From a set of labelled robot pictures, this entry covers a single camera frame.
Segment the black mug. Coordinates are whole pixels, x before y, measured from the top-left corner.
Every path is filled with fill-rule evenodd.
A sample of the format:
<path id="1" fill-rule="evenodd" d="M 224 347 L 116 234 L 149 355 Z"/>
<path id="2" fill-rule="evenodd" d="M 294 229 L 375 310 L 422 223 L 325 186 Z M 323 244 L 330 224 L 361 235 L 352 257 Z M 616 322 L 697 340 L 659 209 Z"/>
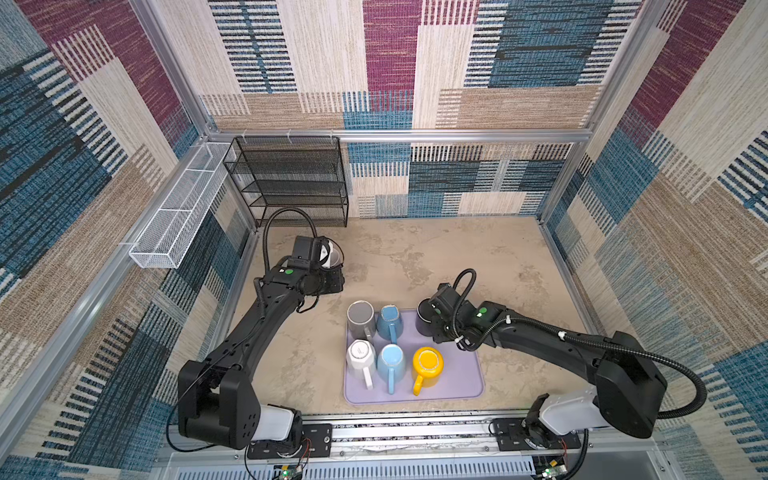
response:
<path id="1" fill-rule="evenodd" d="M 422 300 L 417 307 L 416 330 L 424 337 L 433 337 L 434 318 L 439 317 L 428 299 Z"/>

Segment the teal blue patterned mug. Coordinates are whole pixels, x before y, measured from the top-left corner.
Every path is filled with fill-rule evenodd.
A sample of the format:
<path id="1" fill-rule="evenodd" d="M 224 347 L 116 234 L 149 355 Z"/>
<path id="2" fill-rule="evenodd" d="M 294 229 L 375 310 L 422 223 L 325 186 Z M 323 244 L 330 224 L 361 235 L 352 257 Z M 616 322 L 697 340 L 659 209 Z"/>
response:
<path id="1" fill-rule="evenodd" d="M 402 335 L 404 324 L 400 310 L 396 305 L 389 304 L 381 308 L 376 323 L 377 333 L 383 339 L 396 344 Z"/>

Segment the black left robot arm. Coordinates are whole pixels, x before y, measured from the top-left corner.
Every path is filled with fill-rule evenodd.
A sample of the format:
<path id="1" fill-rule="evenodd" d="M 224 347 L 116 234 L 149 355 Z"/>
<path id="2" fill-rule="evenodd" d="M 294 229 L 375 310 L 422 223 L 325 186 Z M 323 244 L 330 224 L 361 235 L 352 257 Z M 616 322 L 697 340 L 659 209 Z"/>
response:
<path id="1" fill-rule="evenodd" d="M 276 333 L 308 296 L 343 290 L 343 251 L 324 236 L 298 236 L 293 251 L 254 281 L 257 299 L 225 340 L 178 375 L 178 430 L 208 446 L 246 449 L 266 443 L 288 454 L 302 442 L 300 413 L 263 405 L 252 380 Z"/>

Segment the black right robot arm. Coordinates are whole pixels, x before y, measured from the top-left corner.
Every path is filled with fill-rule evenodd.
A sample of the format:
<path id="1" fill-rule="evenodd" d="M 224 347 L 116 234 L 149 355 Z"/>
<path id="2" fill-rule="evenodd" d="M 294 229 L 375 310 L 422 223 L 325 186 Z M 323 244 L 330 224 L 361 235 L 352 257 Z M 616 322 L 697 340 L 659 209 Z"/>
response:
<path id="1" fill-rule="evenodd" d="M 634 438 L 647 439 L 659 417 L 667 382 L 646 358 L 634 337 L 574 333 L 524 316 L 502 304 L 484 301 L 474 306 L 455 288 L 440 284 L 420 302 L 420 333 L 436 343 L 451 342 L 471 350 L 488 345 L 523 352 L 563 368 L 588 383 L 588 388 L 559 396 L 542 394 L 523 424 L 536 446 L 572 432 L 612 427 Z"/>

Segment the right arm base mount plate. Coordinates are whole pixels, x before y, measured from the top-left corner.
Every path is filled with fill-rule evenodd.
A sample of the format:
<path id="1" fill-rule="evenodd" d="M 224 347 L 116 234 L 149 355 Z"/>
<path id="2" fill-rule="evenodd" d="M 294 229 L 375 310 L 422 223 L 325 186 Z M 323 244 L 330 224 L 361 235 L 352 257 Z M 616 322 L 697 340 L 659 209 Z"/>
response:
<path id="1" fill-rule="evenodd" d="M 493 419 L 488 427 L 500 451 L 563 450 L 577 451 L 582 442 L 577 433 L 558 436 L 543 426 L 528 426 L 524 418 Z"/>

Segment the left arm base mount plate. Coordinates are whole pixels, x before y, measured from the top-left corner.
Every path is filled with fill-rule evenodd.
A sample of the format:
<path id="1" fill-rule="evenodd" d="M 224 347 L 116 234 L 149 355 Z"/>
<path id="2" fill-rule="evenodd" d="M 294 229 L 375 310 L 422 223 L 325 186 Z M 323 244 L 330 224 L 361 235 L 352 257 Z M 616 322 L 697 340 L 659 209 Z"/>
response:
<path id="1" fill-rule="evenodd" d="M 247 450 L 248 460 L 289 460 L 328 458 L 331 455 L 333 425 L 304 424 L 300 433 L 292 432 L 284 441 L 257 441 Z"/>

